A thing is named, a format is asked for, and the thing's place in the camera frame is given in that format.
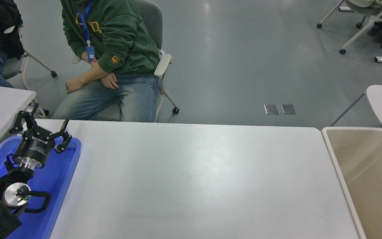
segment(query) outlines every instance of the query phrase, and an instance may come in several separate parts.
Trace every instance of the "black jacket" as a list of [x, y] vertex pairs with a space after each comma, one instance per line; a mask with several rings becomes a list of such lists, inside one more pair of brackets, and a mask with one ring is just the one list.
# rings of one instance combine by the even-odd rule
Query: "black jacket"
[[[23, 24], [20, 12], [13, 0], [0, 0], [0, 47], [8, 54], [8, 58], [20, 57], [24, 53], [18, 27]], [[15, 29], [4, 34], [12, 26]]]

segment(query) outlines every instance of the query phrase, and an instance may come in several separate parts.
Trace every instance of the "blue lanyard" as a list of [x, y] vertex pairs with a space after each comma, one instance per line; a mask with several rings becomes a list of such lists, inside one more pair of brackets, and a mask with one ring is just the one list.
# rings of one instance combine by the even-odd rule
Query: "blue lanyard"
[[88, 46], [91, 46], [91, 40], [89, 38], [89, 33], [88, 33], [88, 28], [87, 28], [87, 19], [88, 19], [88, 12], [89, 12], [89, 8], [91, 7], [91, 3], [92, 1], [90, 1], [88, 3], [88, 6], [86, 7], [86, 10], [85, 10], [85, 18], [83, 17], [81, 11], [78, 10], [79, 12], [79, 16], [81, 17], [81, 21], [82, 21], [82, 27], [84, 28], [84, 32], [85, 32], [85, 38], [86, 38], [86, 42], [88, 44]]

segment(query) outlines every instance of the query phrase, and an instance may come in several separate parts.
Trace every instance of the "chair caster wheel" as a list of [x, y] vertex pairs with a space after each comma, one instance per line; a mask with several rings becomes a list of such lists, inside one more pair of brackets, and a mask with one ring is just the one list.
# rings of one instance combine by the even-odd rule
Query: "chair caster wheel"
[[174, 113], [175, 115], [179, 114], [179, 108], [178, 107], [173, 108], [172, 113]]

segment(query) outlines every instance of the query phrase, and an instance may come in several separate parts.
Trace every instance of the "id badge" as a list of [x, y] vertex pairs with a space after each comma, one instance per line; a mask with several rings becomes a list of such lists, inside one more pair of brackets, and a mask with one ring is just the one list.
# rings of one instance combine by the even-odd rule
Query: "id badge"
[[95, 58], [95, 51], [94, 51], [94, 47], [91, 46], [87, 46], [86, 47], [86, 53], [88, 54], [88, 62], [96, 62], [97, 59]]

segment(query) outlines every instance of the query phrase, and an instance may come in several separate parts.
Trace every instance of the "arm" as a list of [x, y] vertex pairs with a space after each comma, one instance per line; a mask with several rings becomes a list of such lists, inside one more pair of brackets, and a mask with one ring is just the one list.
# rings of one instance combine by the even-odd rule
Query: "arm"
[[80, 38], [76, 35], [76, 32], [73, 30], [71, 24], [71, 19], [68, 19], [66, 15], [65, 8], [62, 10], [62, 18], [63, 18], [63, 31], [66, 36], [67, 43], [70, 48], [73, 50], [76, 56], [81, 56], [81, 54], [85, 51], [85, 45], [82, 43]]
[[139, 11], [133, 11], [130, 14], [119, 14], [120, 7], [113, 4], [107, 7], [104, 12], [104, 20], [101, 23], [101, 30], [103, 32], [103, 43], [105, 51], [97, 62], [88, 62], [87, 53], [82, 51], [80, 54], [81, 59], [85, 60], [92, 65], [91, 69], [83, 73], [81, 76], [71, 79], [66, 83], [68, 94], [80, 89], [85, 84], [99, 80], [109, 75], [112, 77], [108, 82], [104, 81], [103, 84], [108, 88], [118, 88], [114, 74], [115, 69], [123, 66], [126, 57], [128, 56], [129, 49], [133, 45], [133, 39], [137, 33], [138, 19], [133, 15], [139, 15]]

